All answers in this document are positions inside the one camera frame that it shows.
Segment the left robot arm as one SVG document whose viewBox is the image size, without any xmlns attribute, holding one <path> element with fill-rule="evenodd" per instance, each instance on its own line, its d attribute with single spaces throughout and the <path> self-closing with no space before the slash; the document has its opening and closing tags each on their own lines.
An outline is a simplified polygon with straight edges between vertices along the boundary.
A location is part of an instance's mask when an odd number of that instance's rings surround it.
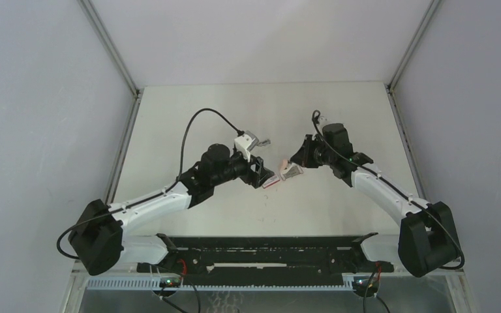
<svg viewBox="0 0 501 313">
<path fill-rule="evenodd" d="M 264 166 L 262 158 L 245 158 L 241 151 L 214 144 L 177 178 L 172 188 L 121 203 L 107 205 L 102 200 L 88 203 L 68 231 L 68 242 L 91 276 L 101 275 L 120 263 L 149 263 L 168 272 L 178 262 L 168 237 L 135 235 L 135 230 L 165 215 L 201 204 L 224 183 L 240 179 L 246 185 L 260 188 L 273 176 L 274 172 Z"/>
</svg>

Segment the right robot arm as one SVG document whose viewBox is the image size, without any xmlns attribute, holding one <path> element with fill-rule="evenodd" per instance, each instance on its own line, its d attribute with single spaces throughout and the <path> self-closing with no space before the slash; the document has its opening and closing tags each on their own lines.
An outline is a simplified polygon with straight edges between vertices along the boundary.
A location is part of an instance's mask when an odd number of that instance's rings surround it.
<svg viewBox="0 0 501 313">
<path fill-rule="evenodd" d="M 431 203 L 401 190 L 372 158 L 354 151 L 343 124 L 331 123 L 315 135 L 307 134 L 290 162 L 308 169 L 329 167 L 336 178 L 370 198 L 399 227 L 398 235 L 370 233 L 357 241 L 350 256 L 358 271 L 368 271 L 377 261 L 402 265 L 415 277 L 464 266 L 451 209 L 442 201 Z"/>
</svg>

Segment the pink stapler top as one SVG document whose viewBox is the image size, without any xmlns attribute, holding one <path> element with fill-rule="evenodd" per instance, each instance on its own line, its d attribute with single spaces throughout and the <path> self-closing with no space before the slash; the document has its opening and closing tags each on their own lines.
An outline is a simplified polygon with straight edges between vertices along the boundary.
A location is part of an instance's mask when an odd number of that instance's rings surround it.
<svg viewBox="0 0 501 313">
<path fill-rule="evenodd" d="M 287 159 L 283 159 L 281 161 L 281 164 L 279 166 L 279 171 L 284 171 L 288 168 L 288 165 L 289 165 L 289 161 Z"/>
</svg>

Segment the red white staple box sleeve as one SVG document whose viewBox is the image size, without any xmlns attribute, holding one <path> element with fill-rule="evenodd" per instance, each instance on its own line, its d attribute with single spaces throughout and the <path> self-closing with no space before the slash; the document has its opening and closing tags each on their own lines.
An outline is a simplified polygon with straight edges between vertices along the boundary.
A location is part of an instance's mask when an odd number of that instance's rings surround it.
<svg viewBox="0 0 501 313">
<path fill-rule="evenodd" d="M 274 175 L 273 177 L 270 177 L 262 184 L 262 188 L 263 189 L 269 188 L 269 187 L 273 186 L 274 184 L 279 183 L 280 181 L 281 181 L 281 179 L 277 175 Z"/>
</svg>

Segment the staple box tray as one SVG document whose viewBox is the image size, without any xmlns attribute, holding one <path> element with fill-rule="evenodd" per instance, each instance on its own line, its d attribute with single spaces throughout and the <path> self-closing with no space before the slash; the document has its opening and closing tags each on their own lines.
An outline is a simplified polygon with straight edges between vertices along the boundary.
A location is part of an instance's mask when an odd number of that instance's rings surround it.
<svg viewBox="0 0 501 313">
<path fill-rule="evenodd" d="M 303 170 L 297 164 L 289 164 L 280 170 L 280 177 L 283 181 L 301 175 Z"/>
</svg>

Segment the white stapler base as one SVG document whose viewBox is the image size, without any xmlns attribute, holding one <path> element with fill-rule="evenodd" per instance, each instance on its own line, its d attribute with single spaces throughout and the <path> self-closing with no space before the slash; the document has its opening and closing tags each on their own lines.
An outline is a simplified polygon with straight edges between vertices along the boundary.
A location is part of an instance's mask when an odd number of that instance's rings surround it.
<svg viewBox="0 0 501 313">
<path fill-rule="evenodd" d="M 266 140 L 262 140 L 262 141 L 259 141 L 256 146 L 257 147 L 266 147 L 268 145 L 271 144 L 271 140 L 270 139 L 266 139 Z"/>
</svg>

